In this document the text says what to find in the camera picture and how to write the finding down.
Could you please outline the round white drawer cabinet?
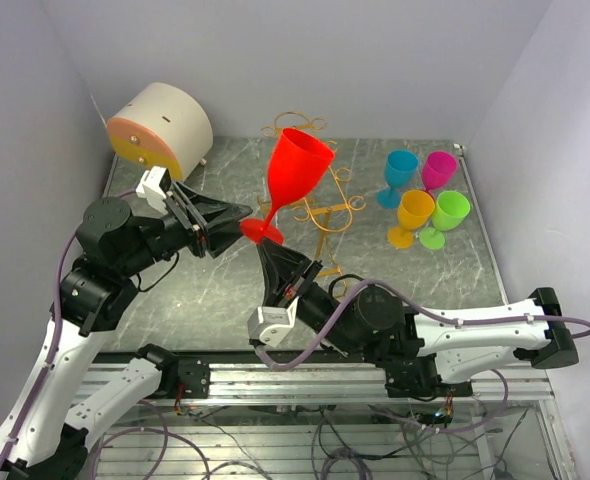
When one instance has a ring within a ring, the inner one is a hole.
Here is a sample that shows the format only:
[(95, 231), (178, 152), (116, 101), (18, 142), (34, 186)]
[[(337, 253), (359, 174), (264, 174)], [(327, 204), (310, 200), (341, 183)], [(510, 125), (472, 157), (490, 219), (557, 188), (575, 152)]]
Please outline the round white drawer cabinet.
[(106, 127), (119, 157), (147, 169), (164, 167), (179, 181), (206, 164), (214, 143), (202, 106), (183, 90), (161, 82), (146, 86)]

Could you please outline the red wine glass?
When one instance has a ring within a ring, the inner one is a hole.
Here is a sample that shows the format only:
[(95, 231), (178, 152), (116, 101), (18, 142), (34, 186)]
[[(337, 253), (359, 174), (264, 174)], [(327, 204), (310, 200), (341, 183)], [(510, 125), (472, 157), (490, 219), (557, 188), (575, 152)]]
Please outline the red wine glass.
[(262, 238), (282, 244), (283, 234), (272, 225), (274, 216), (283, 207), (308, 195), (320, 182), (334, 158), (333, 150), (318, 138), (292, 127), (283, 129), (267, 169), (271, 199), (269, 214), (265, 219), (242, 220), (242, 234), (256, 244)]

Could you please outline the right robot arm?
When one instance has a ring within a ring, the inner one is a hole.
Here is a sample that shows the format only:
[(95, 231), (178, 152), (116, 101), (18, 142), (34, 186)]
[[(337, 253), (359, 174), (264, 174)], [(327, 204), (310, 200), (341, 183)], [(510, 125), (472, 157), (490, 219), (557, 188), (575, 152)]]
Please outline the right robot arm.
[(270, 369), (293, 370), (321, 345), (386, 374), (389, 396), (469, 396), (478, 373), (521, 362), (536, 370), (578, 364), (555, 292), (499, 307), (435, 310), (382, 280), (360, 278), (341, 299), (316, 282), (321, 265), (263, 239), (264, 299), (249, 342)]

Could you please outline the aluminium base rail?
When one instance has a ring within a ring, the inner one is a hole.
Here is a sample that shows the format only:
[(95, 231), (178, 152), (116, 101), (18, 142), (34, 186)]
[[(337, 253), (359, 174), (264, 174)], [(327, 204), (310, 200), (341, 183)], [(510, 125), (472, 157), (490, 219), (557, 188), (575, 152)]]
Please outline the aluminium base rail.
[(400, 378), (359, 356), (316, 352), (308, 362), (288, 372), (268, 369), (248, 350), (179, 351), (182, 399), (190, 405), (396, 404), (402, 400), (539, 401), (553, 397), (548, 376), (524, 365), (501, 369), (503, 383), (490, 371), (465, 383), (420, 388), (405, 387)]

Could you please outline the blue wine glass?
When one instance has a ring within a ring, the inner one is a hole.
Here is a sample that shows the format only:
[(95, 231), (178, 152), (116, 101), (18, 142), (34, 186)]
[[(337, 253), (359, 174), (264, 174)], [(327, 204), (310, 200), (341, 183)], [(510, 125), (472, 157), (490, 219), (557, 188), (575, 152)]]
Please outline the blue wine glass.
[(392, 151), (386, 160), (384, 179), (387, 187), (377, 193), (377, 203), (385, 209), (397, 209), (400, 201), (400, 189), (407, 185), (419, 165), (417, 156), (407, 150)]

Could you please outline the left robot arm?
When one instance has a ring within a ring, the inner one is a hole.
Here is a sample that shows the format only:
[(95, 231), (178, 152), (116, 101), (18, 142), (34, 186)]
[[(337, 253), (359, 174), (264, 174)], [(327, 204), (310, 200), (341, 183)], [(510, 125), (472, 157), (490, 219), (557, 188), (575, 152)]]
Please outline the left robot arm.
[(86, 400), (74, 401), (86, 372), (142, 293), (134, 277), (152, 265), (217, 257), (241, 236), (251, 207), (203, 196), (179, 182), (158, 194), (163, 216), (136, 216), (124, 195), (90, 204), (73, 236), (82, 254), (55, 274), (51, 319), (38, 359), (0, 426), (0, 473), (10, 479), (73, 479), (91, 448), (132, 406), (178, 387), (178, 359), (148, 344)]

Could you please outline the orange wine glass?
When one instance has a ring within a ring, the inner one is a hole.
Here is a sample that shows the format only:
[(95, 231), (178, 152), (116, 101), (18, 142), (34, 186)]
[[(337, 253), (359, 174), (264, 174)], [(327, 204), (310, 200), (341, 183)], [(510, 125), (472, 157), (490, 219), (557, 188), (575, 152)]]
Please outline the orange wine glass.
[(414, 232), (426, 223), (434, 209), (435, 201), (428, 192), (405, 192), (397, 210), (398, 224), (388, 230), (388, 242), (398, 249), (409, 248), (414, 242)]

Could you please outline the pink wine glass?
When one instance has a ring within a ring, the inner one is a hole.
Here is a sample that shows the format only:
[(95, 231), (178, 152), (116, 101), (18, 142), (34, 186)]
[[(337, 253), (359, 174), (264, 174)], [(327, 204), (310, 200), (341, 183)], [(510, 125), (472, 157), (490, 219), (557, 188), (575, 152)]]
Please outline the pink wine glass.
[(445, 152), (431, 152), (424, 163), (421, 179), (424, 190), (431, 193), (444, 187), (452, 178), (458, 168), (457, 159)]

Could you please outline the green wine glass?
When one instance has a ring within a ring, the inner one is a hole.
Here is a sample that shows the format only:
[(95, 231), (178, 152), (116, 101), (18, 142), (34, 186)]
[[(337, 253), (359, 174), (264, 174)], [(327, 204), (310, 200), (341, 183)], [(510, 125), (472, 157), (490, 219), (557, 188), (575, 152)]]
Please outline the green wine glass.
[(457, 228), (471, 211), (466, 196), (457, 191), (443, 191), (436, 200), (431, 225), (419, 233), (420, 243), (427, 249), (439, 250), (445, 246), (445, 233)]

